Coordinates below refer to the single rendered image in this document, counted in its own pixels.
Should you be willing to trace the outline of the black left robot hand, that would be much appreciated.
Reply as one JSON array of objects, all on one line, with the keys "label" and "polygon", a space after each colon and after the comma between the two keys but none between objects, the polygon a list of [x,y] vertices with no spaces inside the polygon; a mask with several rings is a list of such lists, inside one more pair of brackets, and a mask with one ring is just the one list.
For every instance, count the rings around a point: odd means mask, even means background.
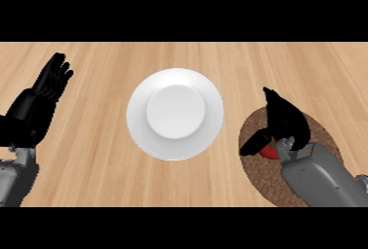
[{"label": "black left robot hand", "polygon": [[29,89],[17,95],[5,115],[0,115],[0,147],[33,148],[42,140],[55,103],[73,75],[66,56],[54,53]]}]

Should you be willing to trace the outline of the red tomato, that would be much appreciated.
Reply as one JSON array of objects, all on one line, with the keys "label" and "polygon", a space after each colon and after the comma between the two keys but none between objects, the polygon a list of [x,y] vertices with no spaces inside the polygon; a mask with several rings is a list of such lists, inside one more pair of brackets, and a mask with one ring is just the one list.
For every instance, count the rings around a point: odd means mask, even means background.
[{"label": "red tomato", "polygon": [[262,147],[262,149],[258,151],[258,155],[268,160],[276,160],[279,158],[274,140],[271,140],[268,144]]}]

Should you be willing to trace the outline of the brown round woven placemat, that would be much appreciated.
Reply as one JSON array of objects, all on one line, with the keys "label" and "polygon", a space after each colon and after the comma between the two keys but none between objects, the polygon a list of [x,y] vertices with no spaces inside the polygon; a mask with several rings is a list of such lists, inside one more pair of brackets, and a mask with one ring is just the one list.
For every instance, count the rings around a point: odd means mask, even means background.
[{"label": "brown round woven placemat", "polygon": [[[319,143],[333,154],[338,161],[341,152],[333,138],[317,121],[304,114],[310,128],[310,141]],[[242,146],[252,133],[267,126],[265,108],[256,109],[245,119],[239,129],[237,145]],[[282,166],[276,160],[264,159],[259,155],[239,158],[240,165],[251,185],[259,195],[276,205],[282,207],[305,207],[305,203],[296,197],[289,185],[282,178]]]}]

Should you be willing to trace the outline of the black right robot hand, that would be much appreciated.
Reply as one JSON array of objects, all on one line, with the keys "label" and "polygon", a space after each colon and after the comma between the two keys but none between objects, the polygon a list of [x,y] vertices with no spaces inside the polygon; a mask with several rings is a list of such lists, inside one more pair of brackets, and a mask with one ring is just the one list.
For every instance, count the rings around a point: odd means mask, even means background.
[{"label": "black right robot hand", "polygon": [[293,138],[290,150],[298,151],[310,140],[310,129],[301,111],[267,88],[262,88],[265,97],[267,126],[259,128],[239,148],[242,156],[254,156],[271,140]]}]

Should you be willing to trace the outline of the white oval plate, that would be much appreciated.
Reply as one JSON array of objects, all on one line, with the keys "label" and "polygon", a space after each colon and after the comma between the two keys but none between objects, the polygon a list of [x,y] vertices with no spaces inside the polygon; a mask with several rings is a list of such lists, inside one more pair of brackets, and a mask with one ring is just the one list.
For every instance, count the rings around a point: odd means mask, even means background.
[{"label": "white oval plate", "polygon": [[211,145],[224,120],[221,94],[196,71],[169,68],[137,85],[126,127],[138,149],[159,160],[186,160]]}]

